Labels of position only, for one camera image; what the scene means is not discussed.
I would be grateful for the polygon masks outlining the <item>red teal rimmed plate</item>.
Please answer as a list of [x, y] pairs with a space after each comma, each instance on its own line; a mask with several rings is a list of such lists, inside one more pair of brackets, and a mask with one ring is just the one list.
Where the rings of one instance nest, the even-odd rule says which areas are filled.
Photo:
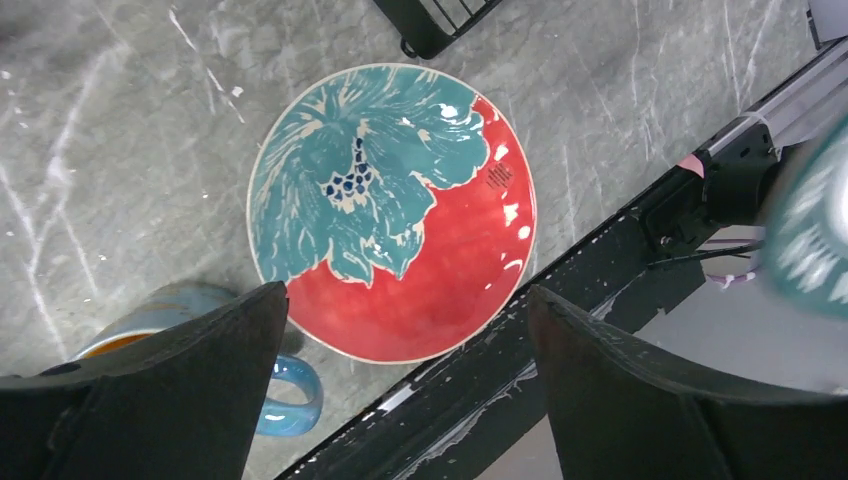
[[792, 152], [767, 201], [761, 262], [773, 291], [847, 319], [847, 121]]

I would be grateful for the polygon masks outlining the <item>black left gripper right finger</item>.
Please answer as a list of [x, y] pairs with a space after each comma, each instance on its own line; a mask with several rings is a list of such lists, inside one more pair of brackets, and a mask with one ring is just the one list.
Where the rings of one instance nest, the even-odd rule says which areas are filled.
[[551, 290], [528, 326], [567, 479], [843, 479], [847, 399], [689, 361]]

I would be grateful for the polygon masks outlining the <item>black wire dish rack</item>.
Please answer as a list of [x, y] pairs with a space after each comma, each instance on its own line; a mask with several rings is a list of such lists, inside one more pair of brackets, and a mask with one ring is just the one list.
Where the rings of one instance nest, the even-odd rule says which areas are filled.
[[431, 60], [468, 33], [500, 0], [375, 0], [400, 35], [409, 58]]

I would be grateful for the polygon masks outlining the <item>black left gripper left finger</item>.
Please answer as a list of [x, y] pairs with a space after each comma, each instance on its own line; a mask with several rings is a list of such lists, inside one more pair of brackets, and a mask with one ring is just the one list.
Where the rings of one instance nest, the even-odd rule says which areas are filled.
[[5, 479], [238, 479], [282, 341], [260, 286], [111, 353], [1, 380]]

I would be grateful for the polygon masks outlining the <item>red teal flower plate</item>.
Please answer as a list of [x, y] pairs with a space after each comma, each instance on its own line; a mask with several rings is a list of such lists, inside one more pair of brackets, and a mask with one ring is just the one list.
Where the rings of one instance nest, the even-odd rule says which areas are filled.
[[537, 227], [529, 162], [479, 90], [418, 65], [329, 75], [259, 149], [246, 227], [289, 320], [352, 359], [422, 362], [480, 333], [517, 290]]

